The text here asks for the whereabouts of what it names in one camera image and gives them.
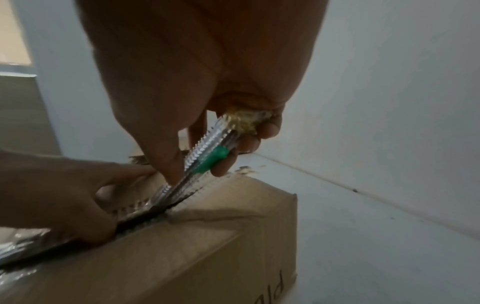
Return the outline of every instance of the brown cardboard box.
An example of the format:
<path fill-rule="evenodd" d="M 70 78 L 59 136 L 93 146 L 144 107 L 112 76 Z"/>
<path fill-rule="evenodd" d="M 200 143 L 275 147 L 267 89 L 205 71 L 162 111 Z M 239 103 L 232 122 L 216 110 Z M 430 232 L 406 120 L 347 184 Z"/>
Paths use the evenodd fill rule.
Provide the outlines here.
<path fill-rule="evenodd" d="M 144 199 L 162 182 L 153 176 L 116 191 L 114 201 Z M 0 302 L 273 304 L 296 277 L 296 228 L 295 195 L 233 174 L 168 221 L 23 277 L 4 274 Z"/>

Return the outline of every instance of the green slider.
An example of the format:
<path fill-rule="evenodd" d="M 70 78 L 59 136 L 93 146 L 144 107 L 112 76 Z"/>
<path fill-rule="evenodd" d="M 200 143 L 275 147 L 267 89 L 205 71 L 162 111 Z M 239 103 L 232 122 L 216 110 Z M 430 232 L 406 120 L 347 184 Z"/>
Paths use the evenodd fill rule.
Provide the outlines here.
<path fill-rule="evenodd" d="M 229 153 L 227 147 L 217 146 L 193 172 L 203 174 L 209 171 L 216 163 L 226 159 Z"/>

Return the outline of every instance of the person's right hand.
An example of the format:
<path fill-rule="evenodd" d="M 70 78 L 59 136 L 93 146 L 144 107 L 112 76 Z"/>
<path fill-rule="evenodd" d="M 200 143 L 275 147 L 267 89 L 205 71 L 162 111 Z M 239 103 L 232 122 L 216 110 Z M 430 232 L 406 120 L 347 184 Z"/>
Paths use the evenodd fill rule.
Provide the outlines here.
<path fill-rule="evenodd" d="M 150 166 L 0 150 L 0 227 L 52 228 L 88 242 L 105 241 L 116 223 L 97 205 L 98 190 L 154 172 Z"/>
<path fill-rule="evenodd" d="M 309 63 L 327 0 L 76 0 L 120 124 L 170 184 L 183 176 L 178 131 L 190 145 L 206 110 L 276 113 L 240 152 L 278 134 Z M 235 152 L 212 169 L 223 175 Z"/>

